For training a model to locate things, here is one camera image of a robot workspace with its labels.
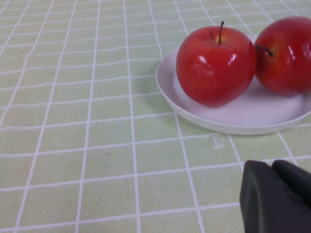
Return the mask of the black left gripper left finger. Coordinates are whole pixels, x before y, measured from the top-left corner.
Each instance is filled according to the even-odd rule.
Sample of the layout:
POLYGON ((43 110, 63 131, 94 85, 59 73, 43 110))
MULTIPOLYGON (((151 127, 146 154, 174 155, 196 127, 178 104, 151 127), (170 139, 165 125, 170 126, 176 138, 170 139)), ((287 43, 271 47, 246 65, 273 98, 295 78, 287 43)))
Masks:
POLYGON ((240 208, 246 233, 311 231, 311 208, 265 162, 245 162, 240 208))

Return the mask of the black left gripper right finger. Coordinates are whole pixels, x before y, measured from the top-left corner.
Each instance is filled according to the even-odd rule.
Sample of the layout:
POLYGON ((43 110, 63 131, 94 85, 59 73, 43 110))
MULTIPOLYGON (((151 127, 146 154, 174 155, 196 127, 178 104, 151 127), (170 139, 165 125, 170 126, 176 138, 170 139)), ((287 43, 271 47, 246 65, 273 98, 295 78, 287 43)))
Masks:
POLYGON ((272 169, 286 185, 311 207, 311 174, 306 170, 285 160, 275 160, 272 169))

